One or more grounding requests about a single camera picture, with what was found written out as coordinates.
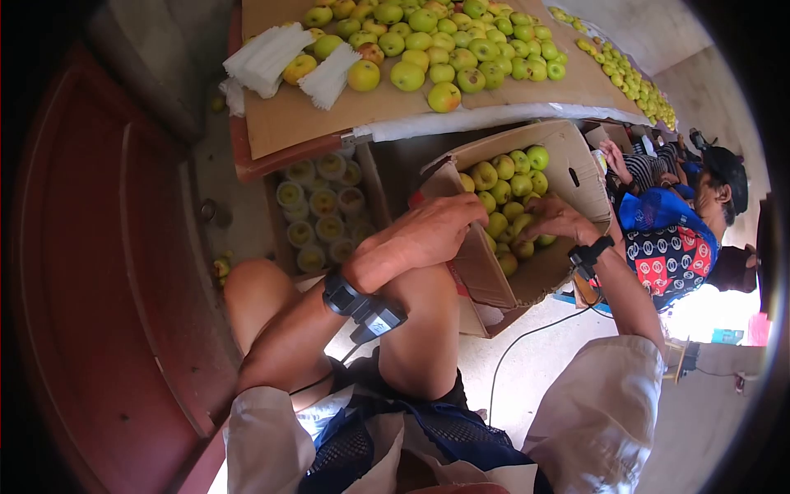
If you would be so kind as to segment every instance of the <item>bare leg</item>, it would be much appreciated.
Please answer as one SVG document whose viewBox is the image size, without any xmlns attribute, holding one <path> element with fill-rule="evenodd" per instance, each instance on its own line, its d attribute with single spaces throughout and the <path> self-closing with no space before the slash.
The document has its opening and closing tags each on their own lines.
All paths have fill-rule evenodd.
<svg viewBox="0 0 790 494">
<path fill-rule="evenodd" d="M 453 389 L 458 366 L 458 295 L 443 264 L 403 273 L 382 288 L 408 321 L 382 336 L 378 369 L 391 387 L 435 400 Z"/>
<path fill-rule="evenodd" d="M 295 304 L 302 295 L 288 275 L 266 259 L 245 261 L 233 268 L 225 283 L 224 294 L 233 335 L 244 355 L 277 313 Z M 326 356 L 320 358 L 312 368 L 305 369 L 296 389 L 318 381 L 331 369 L 329 359 Z M 332 382 L 331 378 L 327 379 L 323 384 L 294 395 L 294 410 L 306 408 L 325 397 Z"/>
</svg>

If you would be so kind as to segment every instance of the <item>red door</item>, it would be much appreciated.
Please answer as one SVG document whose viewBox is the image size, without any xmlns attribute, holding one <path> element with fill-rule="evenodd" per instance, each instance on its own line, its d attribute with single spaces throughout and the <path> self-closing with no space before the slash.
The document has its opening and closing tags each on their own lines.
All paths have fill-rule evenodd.
<svg viewBox="0 0 790 494">
<path fill-rule="evenodd" d="M 216 434 L 241 357 L 189 159 L 82 47 L 28 135 L 14 315 L 37 404 L 89 491 L 207 488 L 224 456 Z M 208 480 L 189 477 L 201 456 Z"/>
</svg>

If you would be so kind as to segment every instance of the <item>black cap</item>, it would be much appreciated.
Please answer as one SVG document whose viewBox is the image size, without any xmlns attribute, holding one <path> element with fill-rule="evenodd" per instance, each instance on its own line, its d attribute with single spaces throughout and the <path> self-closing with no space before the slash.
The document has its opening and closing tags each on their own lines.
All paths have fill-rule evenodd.
<svg viewBox="0 0 790 494">
<path fill-rule="evenodd" d="M 729 149 L 711 146 L 702 151 L 702 161 L 719 175 L 732 189 L 732 204 L 735 214 L 741 214 L 749 206 L 749 186 L 746 169 L 738 157 Z"/>
</svg>

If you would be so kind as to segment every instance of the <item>white shirt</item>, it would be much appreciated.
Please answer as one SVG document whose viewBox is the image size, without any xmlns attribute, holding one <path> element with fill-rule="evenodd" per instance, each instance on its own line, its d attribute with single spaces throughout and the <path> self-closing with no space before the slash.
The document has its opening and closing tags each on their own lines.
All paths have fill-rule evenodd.
<svg viewBox="0 0 790 494">
<path fill-rule="evenodd" d="M 529 428 L 521 451 L 537 465 L 482 472 L 467 462 L 448 463 L 412 416 L 377 415 L 365 423 L 373 466 L 345 492 L 395 493 L 401 450 L 425 461 L 440 485 L 494 482 L 529 493 L 539 466 L 554 492 L 632 492 L 653 447 L 663 371 L 658 348 L 646 338 L 589 342 L 551 384 Z M 228 491 L 296 492 L 315 458 L 311 436 L 351 394 L 346 388 L 297 417 L 282 390 L 241 393 L 225 431 Z"/>
</svg>

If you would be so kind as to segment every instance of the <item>black shorts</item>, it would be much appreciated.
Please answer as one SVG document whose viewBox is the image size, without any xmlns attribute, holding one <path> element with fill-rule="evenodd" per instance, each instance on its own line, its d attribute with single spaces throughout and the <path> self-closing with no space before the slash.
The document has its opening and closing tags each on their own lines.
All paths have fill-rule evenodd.
<svg viewBox="0 0 790 494">
<path fill-rule="evenodd" d="M 384 378 L 382 378 L 381 372 L 378 371 L 378 346 L 373 349 L 373 355 L 361 356 L 352 361 L 348 367 L 345 367 L 338 359 L 332 357 L 329 358 L 329 361 L 332 363 L 332 370 L 334 373 L 334 384 L 332 385 L 331 393 L 336 393 L 352 384 L 359 384 L 366 390 L 376 393 L 381 398 L 401 400 L 410 405 L 423 405 L 429 403 L 427 400 L 403 394 L 387 384 Z M 438 400 L 434 400 L 434 402 L 448 403 L 468 410 L 464 383 L 461 379 L 461 371 L 456 370 L 456 373 L 453 389 Z"/>
</svg>

